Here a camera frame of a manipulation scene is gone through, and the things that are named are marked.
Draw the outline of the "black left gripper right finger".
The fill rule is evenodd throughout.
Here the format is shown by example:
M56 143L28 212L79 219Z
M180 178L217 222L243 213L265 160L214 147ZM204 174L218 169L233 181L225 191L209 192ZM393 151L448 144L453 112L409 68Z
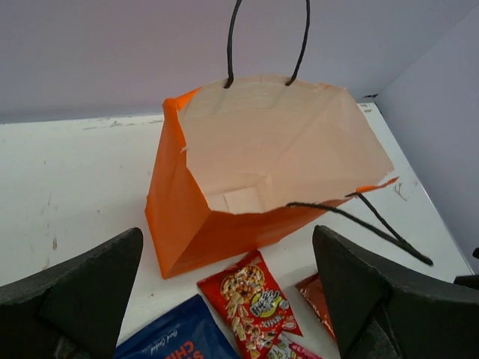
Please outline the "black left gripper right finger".
M342 358L477 358L478 290L408 269L326 226L312 244Z

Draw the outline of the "dark red snack packet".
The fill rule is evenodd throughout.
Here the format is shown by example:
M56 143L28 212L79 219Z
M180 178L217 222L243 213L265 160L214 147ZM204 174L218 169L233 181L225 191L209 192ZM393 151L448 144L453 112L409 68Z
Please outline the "dark red snack packet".
M299 281L296 284L296 288L309 307L315 312L316 317L328 331L330 337L336 342L337 339L332 327L332 321L330 319L326 297L319 274L313 274Z

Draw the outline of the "pink candy packet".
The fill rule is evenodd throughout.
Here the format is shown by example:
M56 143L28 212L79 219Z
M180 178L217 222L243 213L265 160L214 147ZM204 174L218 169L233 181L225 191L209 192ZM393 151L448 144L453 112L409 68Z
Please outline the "pink candy packet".
M293 342L283 334L279 334L272 344L267 358L269 359L321 359L308 349Z

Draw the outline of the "orange paper bag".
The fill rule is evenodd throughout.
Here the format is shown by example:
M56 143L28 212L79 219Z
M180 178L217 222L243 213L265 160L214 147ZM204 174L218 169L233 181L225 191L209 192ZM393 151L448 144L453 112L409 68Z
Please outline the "orange paper bag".
M296 76L210 83L163 103L145 215L161 275L281 241L394 166L350 93Z

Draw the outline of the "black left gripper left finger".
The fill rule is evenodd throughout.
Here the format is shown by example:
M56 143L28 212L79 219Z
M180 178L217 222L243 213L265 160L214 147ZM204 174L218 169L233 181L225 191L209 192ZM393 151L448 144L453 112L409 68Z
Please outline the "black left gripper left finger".
M128 229L1 287L2 358L112 358L143 250Z

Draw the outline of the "red mixed snack packet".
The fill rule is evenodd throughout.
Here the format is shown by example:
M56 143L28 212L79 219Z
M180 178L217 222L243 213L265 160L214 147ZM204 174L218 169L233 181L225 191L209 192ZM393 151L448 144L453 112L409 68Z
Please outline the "red mixed snack packet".
M197 285L230 327L243 358L266 357L284 331L302 335L287 296L258 250Z

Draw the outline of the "blue Burts chips bag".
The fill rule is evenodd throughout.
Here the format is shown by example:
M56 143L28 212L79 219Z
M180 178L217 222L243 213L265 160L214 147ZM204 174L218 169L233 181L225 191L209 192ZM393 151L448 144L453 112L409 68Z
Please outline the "blue Burts chips bag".
M204 299L194 295L121 343L115 358L238 358Z

